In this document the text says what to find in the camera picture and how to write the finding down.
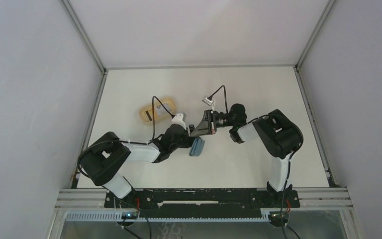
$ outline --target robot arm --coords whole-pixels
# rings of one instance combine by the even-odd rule
[[[273,157],[272,175],[267,188],[276,193],[283,191],[289,178],[291,158],[303,143],[301,131],[280,110],[274,110],[248,123],[246,120],[245,107],[241,104],[234,104],[228,114],[206,110],[191,136],[215,134],[218,127],[232,126],[229,134],[236,143],[259,137]]]
[[[195,137],[188,135],[185,117],[185,114],[176,114],[165,134],[150,143],[122,141],[114,132],[107,132],[79,156],[78,169],[96,186],[103,186],[118,198],[124,198],[133,190],[118,174],[126,161],[159,163],[176,149],[192,146]]]
[[[218,127],[231,126],[229,133],[234,142],[244,143],[259,137],[272,155],[272,176],[267,188],[276,193],[287,188],[290,160],[302,145],[303,136],[281,111],[274,110],[247,123],[245,107],[241,104],[234,104],[226,114],[206,110],[197,127],[190,125],[190,136],[185,117],[185,114],[175,115],[165,134],[149,143],[122,141],[115,133],[108,132],[80,155],[78,169],[96,186],[104,186],[118,198],[124,198],[132,191],[128,181],[117,173],[125,161],[159,163],[178,148],[190,148],[200,135],[215,134]]]

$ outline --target aluminum frame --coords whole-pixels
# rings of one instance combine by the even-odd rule
[[[138,67],[109,67],[110,70],[147,70],[147,69],[195,69],[195,68],[229,68],[229,67],[279,67],[294,64],[231,64],[231,65],[178,65],[178,66],[138,66]]]
[[[300,197],[300,208],[293,211],[329,211],[340,212],[343,226],[348,239],[362,239],[354,208],[346,188],[295,188]],[[62,234],[65,221],[77,222],[114,222],[122,221],[125,212],[135,212],[135,209],[105,208],[106,189],[62,189],[59,193],[52,222],[48,229],[48,239],[58,239]],[[150,222],[268,222],[268,214],[280,209],[260,209],[257,218],[227,218],[227,219],[176,219],[149,218]],[[128,220],[143,222],[143,218]]]
[[[70,18],[74,28],[78,32],[80,38],[82,39],[85,47],[90,52],[91,56],[95,60],[96,65],[102,72],[102,79],[96,94],[96,99],[92,108],[90,119],[85,131],[83,138],[83,144],[80,149],[82,151],[87,147],[91,131],[93,128],[94,121],[96,119],[96,113],[100,103],[100,99],[103,93],[104,84],[107,76],[107,69],[104,67],[101,59],[99,58],[92,42],[90,41],[81,21],[79,20],[75,10],[73,9],[69,0],[59,0],[68,17]],[[315,29],[313,30],[307,45],[305,46],[298,62],[294,65],[295,76],[298,80],[299,88],[304,99],[305,107],[310,119],[311,126],[314,131],[314,136],[317,142],[317,146],[320,151],[322,162],[325,166],[326,173],[330,172],[331,175],[328,175],[333,179],[333,170],[330,168],[330,163],[327,159],[327,152],[324,148],[324,145],[321,140],[320,133],[318,131],[315,114],[311,108],[310,100],[308,94],[305,90],[303,79],[301,78],[299,71],[300,68],[306,59],[307,54],[309,53],[313,43],[315,42],[318,34],[321,31],[330,11],[335,5],[336,0],[329,0],[327,3],[320,19],[317,22]],[[277,66],[277,65],[254,65],[254,66]],[[201,67],[252,67],[252,65],[233,65],[233,66],[183,66],[186,68],[201,68]],[[157,67],[147,67],[143,69],[154,69]],[[342,222],[344,224],[345,232],[349,239],[362,239],[360,226],[357,221],[355,211],[349,196],[349,193],[346,188],[296,188],[300,197],[300,208],[294,208],[295,211],[308,211],[308,210],[338,210],[340,212]],[[55,209],[51,218],[51,222],[47,231],[48,239],[59,239],[62,234],[62,229],[64,222],[69,221],[102,221],[110,218],[111,221],[119,219],[118,212],[121,210],[116,209],[107,209],[104,208],[104,202],[106,200],[106,189],[63,189],[60,191],[58,200],[55,205]],[[123,211],[134,211],[134,209],[122,209]],[[271,211],[278,211],[279,209],[261,209],[260,217],[254,219],[228,219],[233,222],[241,221],[266,221],[266,213]],[[161,221],[162,219],[152,218],[151,221]],[[175,221],[178,219],[163,219],[163,221]],[[225,220],[205,220],[205,219],[192,219],[193,221],[211,221],[211,222],[224,222]]]

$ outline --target red wire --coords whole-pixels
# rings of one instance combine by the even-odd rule
[[[286,210],[286,213],[289,213],[289,212],[290,212],[290,208],[291,208],[291,206],[290,206],[290,202],[289,202],[288,199],[286,199],[286,202],[287,202],[287,210]]]
[[[140,209],[140,198],[135,199],[137,201],[137,209]]]

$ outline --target white table surface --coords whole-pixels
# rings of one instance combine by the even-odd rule
[[[151,139],[152,125],[138,112],[153,95],[175,99],[186,123],[195,126],[209,109],[201,99],[220,85],[227,90],[228,106],[241,103],[248,120],[280,109],[298,125],[304,145],[295,154],[290,180],[294,187],[328,187],[314,134],[292,67],[231,67],[185,69],[110,70],[94,122],[90,144],[108,131],[121,139],[145,142]],[[223,91],[216,99],[217,111],[224,111]],[[156,123],[156,135],[164,133],[170,119]],[[135,188],[265,188],[271,156],[260,139],[234,143],[229,128],[206,135],[199,157],[189,157],[188,149],[178,149],[161,163],[125,162],[118,173]],[[78,188],[93,188],[81,176]]]

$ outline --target yellow container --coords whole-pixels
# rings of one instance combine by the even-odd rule
[[[160,99],[160,101],[170,113],[172,114],[176,113],[177,106],[175,104],[174,99],[172,99],[171,97],[163,97]],[[152,111],[151,103],[140,109],[140,117],[146,123],[152,122],[152,114],[153,114],[153,111]],[[155,122],[165,119],[168,116],[169,116],[169,113],[166,112],[166,110],[162,107],[159,101],[157,101],[157,99],[154,99]]]

